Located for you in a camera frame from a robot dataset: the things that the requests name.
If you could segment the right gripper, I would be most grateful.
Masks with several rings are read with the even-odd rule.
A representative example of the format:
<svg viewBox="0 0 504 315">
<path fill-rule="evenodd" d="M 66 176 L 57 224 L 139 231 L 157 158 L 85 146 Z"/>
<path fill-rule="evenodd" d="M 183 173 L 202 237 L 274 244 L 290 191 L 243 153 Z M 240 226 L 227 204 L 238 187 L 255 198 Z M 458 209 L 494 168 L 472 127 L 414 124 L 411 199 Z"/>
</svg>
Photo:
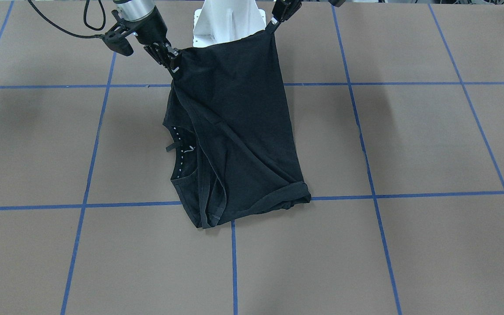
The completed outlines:
<svg viewBox="0 0 504 315">
<path fill-rule="evenodd" d="M 158 8 L 154 8 L 150 14 L 134 24 L 138 42 L 145 45 L 144 50 L 174 78 L 180 69 L 181 53 L 170 46 L 167 38 L 168 28 Z"/>
</svg>

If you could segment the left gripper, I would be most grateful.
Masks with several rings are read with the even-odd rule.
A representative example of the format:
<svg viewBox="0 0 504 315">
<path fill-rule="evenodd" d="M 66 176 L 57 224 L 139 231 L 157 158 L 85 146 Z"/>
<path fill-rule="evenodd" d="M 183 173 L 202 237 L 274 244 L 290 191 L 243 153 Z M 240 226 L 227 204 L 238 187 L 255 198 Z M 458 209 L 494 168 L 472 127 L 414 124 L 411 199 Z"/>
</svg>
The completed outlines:
<svg viewBox="0 0 504 315">
<path fill-rule="evenodd" d="M 288 20 L 301 8 L 301 0 L 276 0 L 272 8 L 272 18 L 266 25 L 266 32 L 273 34 L 278 26 L 280 20 Z"/>
</svg>

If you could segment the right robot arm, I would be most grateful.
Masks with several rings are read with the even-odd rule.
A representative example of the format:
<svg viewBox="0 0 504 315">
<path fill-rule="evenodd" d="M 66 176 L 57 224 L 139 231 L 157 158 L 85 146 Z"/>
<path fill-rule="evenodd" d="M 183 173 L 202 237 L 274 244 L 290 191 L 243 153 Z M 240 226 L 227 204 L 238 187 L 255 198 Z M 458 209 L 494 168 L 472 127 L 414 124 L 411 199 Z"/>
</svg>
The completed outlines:
<svg viewBox="0 0 504 315">
<path fill-rule="evenodd" d="M 167 38 L 168 28 L 153 0 L 115 0 L 117 22 L 124 33 L 134 34 L 144 50 L 172 77 L 180 72 L 180 50 Z"/>
</svg>

